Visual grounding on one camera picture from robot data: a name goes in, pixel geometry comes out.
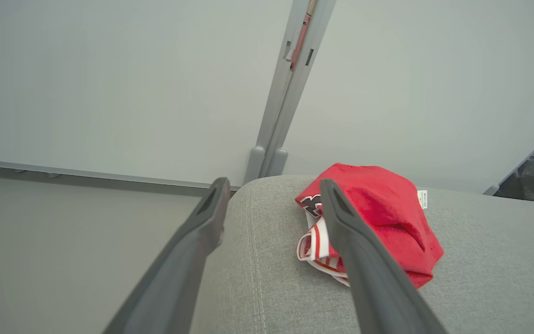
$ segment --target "gray metal frame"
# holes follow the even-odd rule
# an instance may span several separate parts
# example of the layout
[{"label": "gray metal frame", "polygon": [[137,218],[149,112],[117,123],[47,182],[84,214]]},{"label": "gray metal frame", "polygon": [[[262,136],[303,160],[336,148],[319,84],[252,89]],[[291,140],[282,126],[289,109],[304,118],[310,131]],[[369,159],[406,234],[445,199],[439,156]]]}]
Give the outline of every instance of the gray metal frame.
[{"label": "gray metal frame", "polygon": [[290,70],[290,61],[286,60],[286,53],[290,49],[288,42],[292,47],[296,45],[309,0],[294,0],[292,3],[265,114],[256,146],[251,149],[244,183],[282,173],[287,158],[287,151],[282,148],[282,143],[290,128],[336,1],[317,0],[298,63],[293,71]]},{"label": "gray metal frame", "polygon": [[[23,165],[21,163],[9,163],[0,161],[0,168],[15,169],[19,171],[34,171],[61,175],[74,175],[76,177],[100,178],[107,180],[128,180],[131,182],[142,182],[150,184],[164,184],[167,186],[188,186],[191,188],[209,188],[211,184],[200,182],[187,182],[182,180],[165,180],[157,178],[134,177],[131,175],[111,174],[111,173],[97,173],[87,171],[76,171],[75,169],[55,168],[55,167],[41,167],[34,165]],[[239,190],[239,186],[231,186],[231,190]]]}]

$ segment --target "clothing tag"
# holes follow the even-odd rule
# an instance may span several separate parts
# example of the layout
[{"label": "clothing tag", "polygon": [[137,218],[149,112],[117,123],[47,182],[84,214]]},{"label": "clothing tag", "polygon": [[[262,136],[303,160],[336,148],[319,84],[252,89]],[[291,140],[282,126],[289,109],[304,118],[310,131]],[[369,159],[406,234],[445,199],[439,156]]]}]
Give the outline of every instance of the clothing tag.
[{"label": "clothing tag", "polygon": [[427,190],[418,190],[417,198],[420,200],[420,205],[422,209],[428,209],[428,191]]}]

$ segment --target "fabric cushion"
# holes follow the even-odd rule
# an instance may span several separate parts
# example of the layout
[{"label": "fabric cushion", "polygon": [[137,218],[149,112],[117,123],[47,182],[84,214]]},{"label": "fabric cushion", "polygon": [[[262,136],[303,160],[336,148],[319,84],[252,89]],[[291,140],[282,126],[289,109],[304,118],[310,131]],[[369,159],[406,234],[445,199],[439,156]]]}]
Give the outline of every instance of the fabric cushion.
[{"label": "fabric cushion", "polygon": [[[192,333],[359,333],[350,290],[295,255],[314,177],[254,180],[231,199]],[[420,293],[449,333],[534,333],[534,202],[428,189],[445,250]]]}]

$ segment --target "white partition panel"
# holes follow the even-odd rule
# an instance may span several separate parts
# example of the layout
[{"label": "white partition panel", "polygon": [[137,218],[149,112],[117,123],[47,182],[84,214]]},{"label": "white partition panel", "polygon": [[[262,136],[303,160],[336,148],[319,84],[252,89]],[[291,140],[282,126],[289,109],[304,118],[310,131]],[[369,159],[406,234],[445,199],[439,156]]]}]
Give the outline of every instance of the white partition panel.
[{"label": "white partition panel", "polygon": [[534,151],[534,0],[338,0],[284,148],[485,192]]},{"label": "white partition panel", "polygon": [[240,186],[291,2],[0,0],[0,161]]}]

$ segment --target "gray upholstery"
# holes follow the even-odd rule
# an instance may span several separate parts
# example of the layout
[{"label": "gray upholstery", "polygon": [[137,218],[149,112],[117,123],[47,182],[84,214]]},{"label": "gray upholstery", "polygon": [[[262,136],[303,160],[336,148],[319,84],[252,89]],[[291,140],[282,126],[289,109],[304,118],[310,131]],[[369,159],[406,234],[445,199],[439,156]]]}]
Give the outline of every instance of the gray upholstery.
[{"label": "gray upholstery", "polygon": [[[314,177],[254,180],[231,199],[192,333],[358,333],[350,290],[300,262],[294,203]],[[420,289],[449,333],[534,333],[534,202],[428,189],[445,255]]]}]

